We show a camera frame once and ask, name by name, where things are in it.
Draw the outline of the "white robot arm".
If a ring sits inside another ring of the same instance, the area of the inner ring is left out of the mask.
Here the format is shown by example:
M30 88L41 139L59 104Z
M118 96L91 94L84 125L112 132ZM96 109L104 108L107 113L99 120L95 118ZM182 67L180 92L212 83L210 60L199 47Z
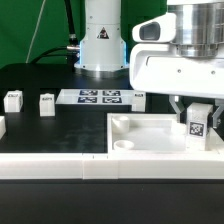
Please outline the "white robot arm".
M126 53L121 0L85 0L77 67L96 77L127 67L133 89L213 98L213 126L224 112L224 0L167 0L165 13L132 29Z

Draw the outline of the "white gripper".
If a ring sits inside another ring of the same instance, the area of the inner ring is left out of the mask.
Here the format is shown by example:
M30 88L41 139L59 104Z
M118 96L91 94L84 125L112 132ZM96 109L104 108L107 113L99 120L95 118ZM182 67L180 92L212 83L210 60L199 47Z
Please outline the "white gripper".
M181 96L215 98L217 128L224 112L224 24L166 13L136 25L132 37L137 43L130 54L132 88L170 95L178 122L185 110Z

